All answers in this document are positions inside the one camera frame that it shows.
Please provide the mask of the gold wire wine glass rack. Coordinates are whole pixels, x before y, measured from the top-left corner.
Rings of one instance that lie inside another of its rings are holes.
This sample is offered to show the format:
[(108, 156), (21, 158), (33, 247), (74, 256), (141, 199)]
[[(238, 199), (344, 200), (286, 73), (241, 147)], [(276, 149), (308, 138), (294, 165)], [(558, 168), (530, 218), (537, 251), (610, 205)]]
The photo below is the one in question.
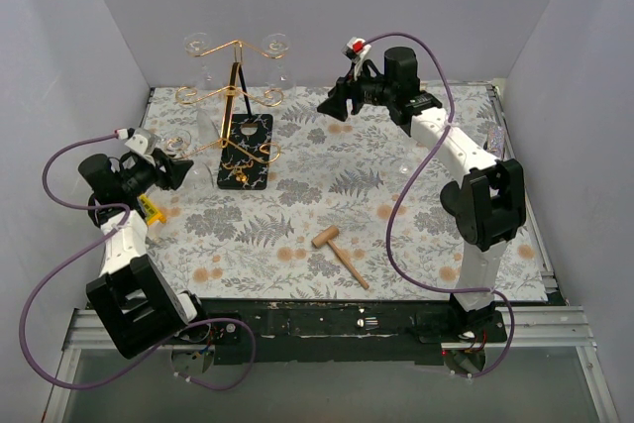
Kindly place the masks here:
[[(181, 106), (196, 106), (205, 109), (211, 116), (220, 134), (220, 139), (213, 144), (196, 147), (196, 153), (210, 153), (217, 150), (222, 153), (222, 149), (229, 144), (229, 133), (232, 117), (234, 114), (257, 114), (253, 110), (254, 105), (264, 108), (275, 108), (282, 104), (290, 95), (285, 95), (279, 89), (271, 89), (268, 86), (262, 93), (249, 90), (244, 73), (244, 51), (250, 50), (268, 59), (262, 50), (262, 46), (255, 47), (243, 40), (232, 40), (224, 45), (211, 48), (204, 55), (209, 57), (214, 53), (231, 49), (233, 51), (233, 62), (229, 72), (229, 78), (225, 85), (218, 87), (214, 80), (211, 90), (199, 90), (192, 86), (182, 86), (174, 93), (174, 100)], [(280, 146), (271, 139), (270, 161), (268, 162), (268, 173), (271, 164), (279, 159), (281, 155)]]

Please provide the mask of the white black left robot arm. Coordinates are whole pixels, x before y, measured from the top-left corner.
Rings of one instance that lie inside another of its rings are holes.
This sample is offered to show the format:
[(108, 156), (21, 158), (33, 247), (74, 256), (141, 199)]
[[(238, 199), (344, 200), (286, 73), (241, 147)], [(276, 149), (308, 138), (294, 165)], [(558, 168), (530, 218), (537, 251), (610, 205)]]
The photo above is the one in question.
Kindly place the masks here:
[(179, 334), (191, 344), (211, 330), (209, 317), (189, 291), (176, 292), (147, 253), (147, 213), (140, 197), (156, 186), (177, 190), (193, 167), (156, 149), (146, 160), (129, 152), (115, 168), (103, 154), (85, 159), (78, 172), (92, 189), (91, 220), (108, 239), (99, 276), (86, 285), (92, 308), (120, 354), (131, 359)]

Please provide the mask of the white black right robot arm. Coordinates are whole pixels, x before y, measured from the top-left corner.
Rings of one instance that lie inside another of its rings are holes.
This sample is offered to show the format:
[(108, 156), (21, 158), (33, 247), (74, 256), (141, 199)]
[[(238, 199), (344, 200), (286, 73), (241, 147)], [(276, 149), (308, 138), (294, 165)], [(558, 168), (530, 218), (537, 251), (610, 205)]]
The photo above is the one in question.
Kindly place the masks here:
[(317, 110), (344, 122), (365, 105), (383, 106), (395, 125), (445, 167), (451, 181), (440, 201), (456, 222), (464, 250), (448, 318), (434, 331), (465, 342), (492, 337), (502, 325), (494, 304), (501, 258), (526, 221), (523, 168), (515, 159), (489, 153), (454, 124), (455, 110), (443, 108), (422, 88), (413, 49), (386, 50), (383, 69), (375, 67), (369, 52), (370, 44), (360, 38), (344, 46), (351, 67)]

